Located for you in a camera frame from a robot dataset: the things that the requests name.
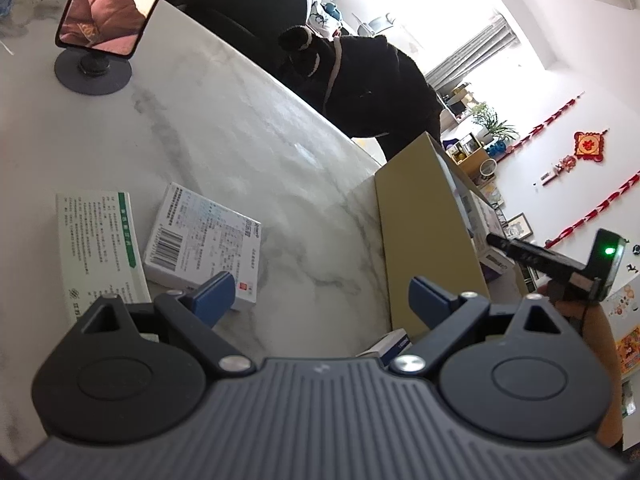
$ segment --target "round phone stand base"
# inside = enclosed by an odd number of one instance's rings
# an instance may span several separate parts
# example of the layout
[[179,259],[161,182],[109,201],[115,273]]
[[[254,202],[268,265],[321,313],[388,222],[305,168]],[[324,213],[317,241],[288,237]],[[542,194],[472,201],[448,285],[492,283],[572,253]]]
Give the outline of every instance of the round phone stand base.
[[54,71],[64,86],[84,95],[113,94],[131,79],[129,61],[71,49],[63,50],[56,58]]

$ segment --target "framed picture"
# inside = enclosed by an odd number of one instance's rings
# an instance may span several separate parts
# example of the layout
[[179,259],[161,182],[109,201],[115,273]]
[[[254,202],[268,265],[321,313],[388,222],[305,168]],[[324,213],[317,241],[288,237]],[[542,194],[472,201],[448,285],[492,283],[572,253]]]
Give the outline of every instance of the framed picture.
[[512,218],[507,222],[504,228],[504,235],[509,240],[524,240],[533,234],[533,230],[527,222],[524,213],[520,213],[518,216]]

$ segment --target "marble table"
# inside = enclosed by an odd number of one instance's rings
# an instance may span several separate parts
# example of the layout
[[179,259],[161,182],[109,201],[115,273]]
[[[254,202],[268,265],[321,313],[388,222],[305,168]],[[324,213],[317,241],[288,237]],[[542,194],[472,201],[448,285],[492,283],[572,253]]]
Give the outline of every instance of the marble table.
[[160,2],[129,85],[88,97],[53,73],[58,12],[0,39],[0,453],[44,432],[31,379],[68,329],[54,194],[130,192],[141,248],[171,181],[262,222],[258,301],[216,331],[260,360],[349,356],[389,329],[379,165],[276,80]]

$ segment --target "triangular cutout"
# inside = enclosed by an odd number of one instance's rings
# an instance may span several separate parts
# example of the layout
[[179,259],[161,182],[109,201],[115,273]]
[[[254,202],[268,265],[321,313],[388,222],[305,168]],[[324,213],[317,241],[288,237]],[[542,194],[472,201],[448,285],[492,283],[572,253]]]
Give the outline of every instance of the triangular cutout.
[[99,332],[116,332],[120,330],[118,318],[110,304],[104,305],[94,318],[82,330],[85,334],[95,334]]
[[545,334],[559,334],[560,329],[547,315],[541,306],[532,306],[529,310],[529,317],[524,325],[524,330],[528,332],[540,332]]

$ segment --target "phone screen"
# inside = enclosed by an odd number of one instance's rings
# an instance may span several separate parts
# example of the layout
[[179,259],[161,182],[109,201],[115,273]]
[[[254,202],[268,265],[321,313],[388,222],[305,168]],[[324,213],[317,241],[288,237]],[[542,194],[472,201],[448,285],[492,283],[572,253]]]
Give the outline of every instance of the phone screen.
[[61,44],[130,56],[157,0],[70,0],[58,29]]

